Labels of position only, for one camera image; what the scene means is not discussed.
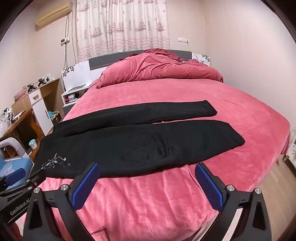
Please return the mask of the white wall power strip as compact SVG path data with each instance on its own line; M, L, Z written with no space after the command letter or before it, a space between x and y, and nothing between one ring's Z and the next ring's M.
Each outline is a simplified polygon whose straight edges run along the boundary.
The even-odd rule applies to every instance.
M181 37L178 37L178 42L182 42L182 43L188 43L189 40L186 39L186 38L181 38Z

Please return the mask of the pink bed sheet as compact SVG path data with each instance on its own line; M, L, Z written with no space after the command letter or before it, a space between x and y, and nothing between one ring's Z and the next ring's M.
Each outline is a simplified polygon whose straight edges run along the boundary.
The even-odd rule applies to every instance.
M288 144L290 124L243 91L210 79L93 83L40 142L43 190L91 162L100 177L78 216L95 240L184 240L212 219L194 175L253 189Z

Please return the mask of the white grey nightstand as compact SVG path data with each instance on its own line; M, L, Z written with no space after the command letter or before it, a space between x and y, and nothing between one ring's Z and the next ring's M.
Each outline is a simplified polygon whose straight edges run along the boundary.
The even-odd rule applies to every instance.
M84 93L88 90L90 85L84 84L77 87L73 87L69 91L61 94L63 101L63 112L64 115L69 113L71 108L76 104L79 98L81 98Z

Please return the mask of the black embroidered pants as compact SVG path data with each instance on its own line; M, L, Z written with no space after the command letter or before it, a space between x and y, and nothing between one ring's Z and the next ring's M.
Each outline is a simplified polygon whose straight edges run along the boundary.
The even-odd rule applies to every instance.
M88 113L57 124L40 142L33 171L73 179L91 162L102 177L197 164L244 145L206 100L155 102Z

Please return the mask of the pink crumpled duvet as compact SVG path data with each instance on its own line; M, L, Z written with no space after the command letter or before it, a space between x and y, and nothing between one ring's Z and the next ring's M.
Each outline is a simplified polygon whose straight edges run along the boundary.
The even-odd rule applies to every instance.
M165 49L148 49L132 54L108 66L91 85L102 88L109 85L153 79L210 79L223 82L218 70L196 59L182 61Z

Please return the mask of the ship pattern curtain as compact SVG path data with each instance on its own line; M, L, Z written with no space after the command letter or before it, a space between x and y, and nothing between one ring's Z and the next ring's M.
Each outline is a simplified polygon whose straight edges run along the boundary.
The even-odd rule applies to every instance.
M76 2L78 61L117 52L169 49L166 1Z

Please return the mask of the wooden desk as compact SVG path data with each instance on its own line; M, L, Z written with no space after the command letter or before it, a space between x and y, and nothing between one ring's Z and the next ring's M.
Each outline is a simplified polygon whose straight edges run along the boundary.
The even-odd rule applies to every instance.
M21 144L30 159L34 162L39 150L40 140L44 137L44 133L38 125L32 109L22 113L20 118L1 137L1 141L10 137L15 138ZM37 147L34 150L29 146L29 142L33 139L37 142Z

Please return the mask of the grey white headboard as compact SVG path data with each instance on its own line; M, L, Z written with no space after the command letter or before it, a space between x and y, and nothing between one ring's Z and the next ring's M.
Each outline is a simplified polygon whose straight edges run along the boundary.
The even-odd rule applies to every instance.
M128 56L140 54L144 50L125 51L113 54L102 55L69 66L62 70L62 83L66 91L89 86L94 80L100 77L101 73L113 63L116 63Z

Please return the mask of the white teal lidded jar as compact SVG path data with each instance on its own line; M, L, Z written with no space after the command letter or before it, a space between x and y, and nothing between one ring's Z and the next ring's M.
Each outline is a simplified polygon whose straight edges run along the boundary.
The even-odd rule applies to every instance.
M38 147L37 141L35 139L30 140L29 146L32 150L35 150Z

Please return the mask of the wall air conditioner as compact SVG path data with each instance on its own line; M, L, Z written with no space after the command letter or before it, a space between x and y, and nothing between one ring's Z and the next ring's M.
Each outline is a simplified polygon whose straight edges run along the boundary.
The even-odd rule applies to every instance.
M64 1L62 4L51 8L36 18L36 30L39 31L49 24L69 15L73 10L73 3L71 1Z

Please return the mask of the blue white chair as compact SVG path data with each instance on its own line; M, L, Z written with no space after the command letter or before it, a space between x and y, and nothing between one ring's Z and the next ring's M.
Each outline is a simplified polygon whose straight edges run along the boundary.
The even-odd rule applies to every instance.
M8 147L11 147L16 151L16 156L9 158L1 156L1 177L11 174L20 168L23 168L26 172L22 179L19 179L13 185L8 186L8 189L10 189L23 184L28 179L34 163L29 158L22 145L15 138L10 137L1 141L1 148L8 150Z

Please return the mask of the wall thermostat socket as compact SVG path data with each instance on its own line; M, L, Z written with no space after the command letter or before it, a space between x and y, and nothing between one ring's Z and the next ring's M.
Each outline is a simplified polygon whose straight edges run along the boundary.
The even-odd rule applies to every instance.
M62 46L62 45L66 45L66 44L68 44L69 42L70 42L69 38L64 38L64 39L61 40L61 46Z

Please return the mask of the wooden white cabinet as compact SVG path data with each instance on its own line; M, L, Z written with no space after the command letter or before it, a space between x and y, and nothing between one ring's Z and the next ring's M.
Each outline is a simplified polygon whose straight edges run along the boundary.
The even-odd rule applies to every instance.
M65 116L61 94L60 79L49 81L12 104L13 113L17 115L23 110L31 109L44 135L47 135L54 127L48 112L58 111L61 118Z

